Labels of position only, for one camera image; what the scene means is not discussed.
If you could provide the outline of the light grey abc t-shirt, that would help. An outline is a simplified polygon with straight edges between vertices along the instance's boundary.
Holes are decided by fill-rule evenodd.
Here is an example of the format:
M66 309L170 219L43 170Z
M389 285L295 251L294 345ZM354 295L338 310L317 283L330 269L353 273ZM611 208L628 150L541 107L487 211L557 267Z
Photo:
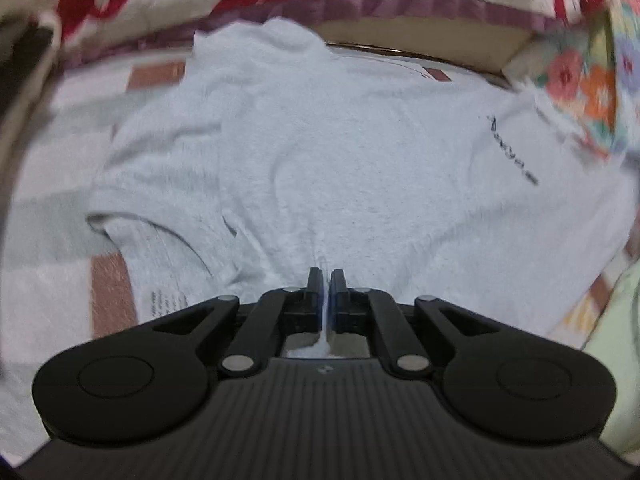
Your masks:
M590 162L527 93L331 50L274 18L194 39L119 127L87 219L153 292L246 302L341 269L544 335L622 248L631 171Z

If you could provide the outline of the checkered bed sheet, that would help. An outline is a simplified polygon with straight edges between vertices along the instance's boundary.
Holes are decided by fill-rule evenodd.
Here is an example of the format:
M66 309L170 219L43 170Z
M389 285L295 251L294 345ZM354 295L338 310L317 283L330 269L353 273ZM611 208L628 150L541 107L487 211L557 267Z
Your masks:
M407 63L439 82L484 79L431 62L332 50ZM12 464L47 439L30 398L38 367L75 344L141 323L126 261L88 221L87 203L119 127L177 87L191 58L128 58L70 74L17 145L1 211L1 452ZM169 292L151 299L159 315L191 305Z

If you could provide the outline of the light green quilted blanket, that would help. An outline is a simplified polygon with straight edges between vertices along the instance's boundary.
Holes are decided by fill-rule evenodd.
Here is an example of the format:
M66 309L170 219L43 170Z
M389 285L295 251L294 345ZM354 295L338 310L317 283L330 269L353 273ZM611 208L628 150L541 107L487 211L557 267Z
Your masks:
M631 463L639 463L639 263L617 281L585 352L598 359L616 385L614 408L600 439Z

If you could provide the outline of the white red bear quilt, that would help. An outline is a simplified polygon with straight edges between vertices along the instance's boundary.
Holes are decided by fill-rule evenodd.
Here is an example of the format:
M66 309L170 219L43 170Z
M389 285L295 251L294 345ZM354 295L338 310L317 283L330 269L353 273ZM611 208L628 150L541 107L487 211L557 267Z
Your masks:
M618 0L1 0L1 68L46 47L75 64L187 44L282 16L330 44L498 72L529 41L580 29Z

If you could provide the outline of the colourful floral quilt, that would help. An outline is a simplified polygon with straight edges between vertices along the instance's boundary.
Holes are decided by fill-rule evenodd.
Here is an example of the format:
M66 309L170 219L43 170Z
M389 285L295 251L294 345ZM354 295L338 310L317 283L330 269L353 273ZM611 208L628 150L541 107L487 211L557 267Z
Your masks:
M639 158L639 0L553 0L562 27L503 70L603 159Z

